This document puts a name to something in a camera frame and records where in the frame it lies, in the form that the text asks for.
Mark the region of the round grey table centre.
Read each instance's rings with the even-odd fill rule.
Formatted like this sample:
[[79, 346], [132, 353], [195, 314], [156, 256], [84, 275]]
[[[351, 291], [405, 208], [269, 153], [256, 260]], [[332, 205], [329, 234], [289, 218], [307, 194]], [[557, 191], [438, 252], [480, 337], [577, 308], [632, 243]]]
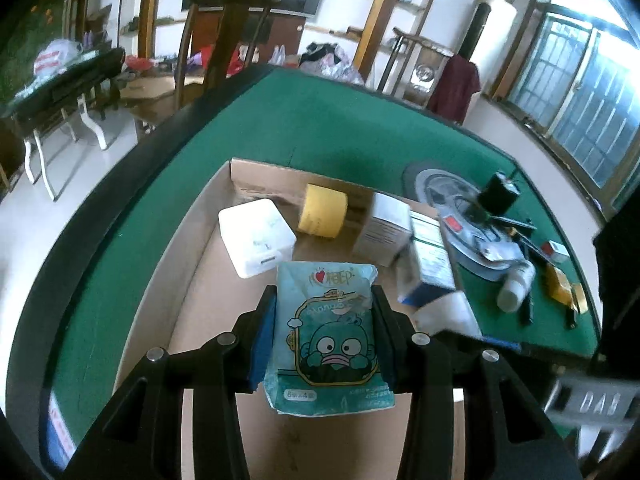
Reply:
[[457, 263], [486, 281], [498, 282], [517, 261], [493, 263], [476, 250], [474, 240], [513, 242], [500, 226], [487, 221], [489, 214], [477, 203], [480, 190], [448, 170], [413, 162], [402, 174], [405, 194], [437, 210]]

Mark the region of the dark wooden chair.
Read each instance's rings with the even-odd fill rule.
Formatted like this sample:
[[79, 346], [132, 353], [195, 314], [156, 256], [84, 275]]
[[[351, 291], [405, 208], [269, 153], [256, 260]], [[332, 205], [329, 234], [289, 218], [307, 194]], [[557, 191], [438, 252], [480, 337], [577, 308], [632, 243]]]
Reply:
[[221, 8], [218, 34], [214, 44], [212, 56], [206, 66], [203, 88], [205, 90], [218, 87], [227, 78], [227, 70], [232, 54], [241, 40], [245, 23], [250, 15], [250, 9], [260, 9], [258, 23], [252, 40], [248, 45], [243, 67], [250, 65], [257, 44], [257, 38], [262, 25], [270, 13], [281, 0], [190, 0], [190, 8], [184, 25], [178, 63], [175, 72], [174, 107], [180, 110], [184, 100], [184, 80], [186, 79], [186, 61], [192, 37], [193, 26], [201, 8]]

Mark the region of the dark side table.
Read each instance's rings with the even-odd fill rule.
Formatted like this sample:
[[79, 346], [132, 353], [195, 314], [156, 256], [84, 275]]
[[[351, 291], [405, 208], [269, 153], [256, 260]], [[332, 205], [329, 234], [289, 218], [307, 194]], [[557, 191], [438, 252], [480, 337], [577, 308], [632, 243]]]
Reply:
[[91, 51], [78, 61], [65, 66], [44, 81], [32, 84], [1, 107], [1, 121], [6, 124], [25, 148], [23, 167], [29, 182], [36, 178], [32, 172], [32, 151], [40, 162], [40, 174], [51, 200], [56, 193], [47, 172], [42, 147], [44, 134], [58, 127], [66, 127], [70, 113], [79, 115], [81, 122], [93, 132], [99, 148], [108, 148], [103, 128], [90, 116], [89, 96], [96, 97], [96, 110], [101, 116], [105, 109], [119, 101], [116, 79], [122, 73], [126, 51], [121, 47]]

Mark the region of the white square case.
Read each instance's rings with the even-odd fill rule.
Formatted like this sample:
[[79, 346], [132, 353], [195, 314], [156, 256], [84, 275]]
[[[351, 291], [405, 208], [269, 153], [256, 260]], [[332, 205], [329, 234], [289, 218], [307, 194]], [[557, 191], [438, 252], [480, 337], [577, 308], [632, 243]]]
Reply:
[[269, 198], [218, 212], [224, 247], [239, 278], [252, 278], [293, 259], [296, 236]]

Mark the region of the white carton box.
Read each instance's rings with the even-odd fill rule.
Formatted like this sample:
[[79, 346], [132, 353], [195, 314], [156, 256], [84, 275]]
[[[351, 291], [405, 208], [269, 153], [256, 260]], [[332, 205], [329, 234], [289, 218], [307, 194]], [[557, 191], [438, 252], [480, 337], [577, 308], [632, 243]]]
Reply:
[[398, 198], [375, 192], [352, 252], [387, 268], [411, 237], [410, 206]]

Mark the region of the purple-tipped black marker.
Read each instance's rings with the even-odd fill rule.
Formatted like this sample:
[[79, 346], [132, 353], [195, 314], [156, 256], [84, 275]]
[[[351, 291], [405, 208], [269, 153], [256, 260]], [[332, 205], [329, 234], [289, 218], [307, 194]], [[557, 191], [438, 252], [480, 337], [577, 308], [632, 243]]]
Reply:
[[531, 326], [534, 322], [534, 309], [533, 309], [532, 293], [529, 292], [521, 303], [521, 307], [518, 309], [518, 322], [521, 326]]

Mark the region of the white pill bottle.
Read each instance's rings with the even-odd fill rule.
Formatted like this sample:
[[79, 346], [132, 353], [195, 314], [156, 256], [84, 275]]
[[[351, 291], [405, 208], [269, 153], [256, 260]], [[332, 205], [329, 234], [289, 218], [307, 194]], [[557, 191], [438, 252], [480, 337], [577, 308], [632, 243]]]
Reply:
[[520, 260], [510, 267], [497, 296], [498, 308], [506, 313], [516, 312], [528, 296], [536, 270], [528, 260]]

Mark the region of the yellow-tipped black marker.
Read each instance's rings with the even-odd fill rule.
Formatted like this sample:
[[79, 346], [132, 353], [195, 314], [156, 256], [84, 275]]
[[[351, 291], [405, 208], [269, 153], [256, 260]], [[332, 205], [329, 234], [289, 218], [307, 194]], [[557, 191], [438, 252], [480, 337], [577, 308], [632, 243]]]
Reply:
[[540, 248], [538, 248], [527, 236], [517, 229], [509, 228], [508, 234], [510, 235], [511, 240], [518, 244], [518, 247], [521, 248], [521, 252], [528, 260], [536, 261], [539, 264], [547, 264], [551, 262], [549, 257]]

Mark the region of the grey red-ended box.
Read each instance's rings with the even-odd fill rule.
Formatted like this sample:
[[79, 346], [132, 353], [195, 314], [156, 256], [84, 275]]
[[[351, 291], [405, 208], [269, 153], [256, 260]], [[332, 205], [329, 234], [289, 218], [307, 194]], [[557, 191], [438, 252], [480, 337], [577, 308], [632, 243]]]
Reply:
[[547, 256], [547, 258], [555, 263], [561, 264], [570, 258], [566, 247], [554, 240], [547, 240], [540, 246], [540, 250]]

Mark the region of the wooden chair with red cloth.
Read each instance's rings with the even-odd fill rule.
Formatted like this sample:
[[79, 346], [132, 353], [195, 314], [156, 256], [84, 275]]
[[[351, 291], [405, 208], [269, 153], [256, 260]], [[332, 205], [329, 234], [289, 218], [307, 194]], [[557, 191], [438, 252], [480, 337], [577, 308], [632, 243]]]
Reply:
[[462, 126], [480, 92], [480, 71], [462, 55], [393, 28], [394, 43], [378, 82], [386, 93]]

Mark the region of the teal cartoon tissue pack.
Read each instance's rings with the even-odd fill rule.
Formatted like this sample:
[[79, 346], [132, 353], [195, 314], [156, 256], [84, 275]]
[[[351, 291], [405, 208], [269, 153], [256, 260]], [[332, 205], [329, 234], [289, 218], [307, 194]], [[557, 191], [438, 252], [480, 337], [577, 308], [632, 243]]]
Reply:
[[395, 406], [378, 367], [372, 264], [291, 261], [278, 266], [273, 345], [264, 379], [280, 414], [326, 417]]

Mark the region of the red item plastic bag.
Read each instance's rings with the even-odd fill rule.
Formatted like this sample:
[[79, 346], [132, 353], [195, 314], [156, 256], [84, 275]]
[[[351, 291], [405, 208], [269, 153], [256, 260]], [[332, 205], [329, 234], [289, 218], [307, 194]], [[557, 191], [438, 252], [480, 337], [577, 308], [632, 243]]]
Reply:
[[493, 263], [518, 261], [524, 258], [520, 246], [513, 242], [488, 242], [477, 238], [474, 245], [478, 253], [487, 261]]

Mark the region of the black stepper motor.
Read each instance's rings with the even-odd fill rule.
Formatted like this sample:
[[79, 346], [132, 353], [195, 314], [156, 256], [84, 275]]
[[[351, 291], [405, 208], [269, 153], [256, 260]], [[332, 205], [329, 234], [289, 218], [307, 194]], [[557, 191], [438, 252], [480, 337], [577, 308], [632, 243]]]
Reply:
[[477, 203], [492, 216], [501, 217], [513, 206], [521, 192], [513, 180], [496, 172], [477, 195]]

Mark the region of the yellow tape roll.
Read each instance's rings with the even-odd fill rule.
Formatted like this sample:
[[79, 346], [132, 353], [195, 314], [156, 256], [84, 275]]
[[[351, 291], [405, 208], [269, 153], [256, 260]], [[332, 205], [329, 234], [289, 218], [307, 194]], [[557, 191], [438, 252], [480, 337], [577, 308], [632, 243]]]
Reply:
[[308, 184], [297, 229], [313, 236], [335, 238], [344, 224], [347, 207], [345, 193]]

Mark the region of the brown cardboard box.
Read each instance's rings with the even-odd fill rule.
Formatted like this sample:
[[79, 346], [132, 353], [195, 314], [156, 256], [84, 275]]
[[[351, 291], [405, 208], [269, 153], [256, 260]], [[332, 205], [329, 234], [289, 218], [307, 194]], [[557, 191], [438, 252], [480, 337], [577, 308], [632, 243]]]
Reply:
[[[220, 238], [218, 214], [228, 206], [270, 198], [289, 224], [307, 185], [342, 191], [348, 211], [334, 240], [299, 235], [294, 255], [307, 260], [348, 260], [367, 214], [373, 188], [320, 174], [232, 159], [216, 172], [184, 216], [146, 286], [122, 352], [117, 378], [153, 347], [180, 352], [201, 347], [254, 309], [276, 274], [239, 278]], [[410, 400], [361, 415], [302, 419], [279, 415], [261, 391], [239, 397], [247, 467], [254, 479], [393, 479]]]

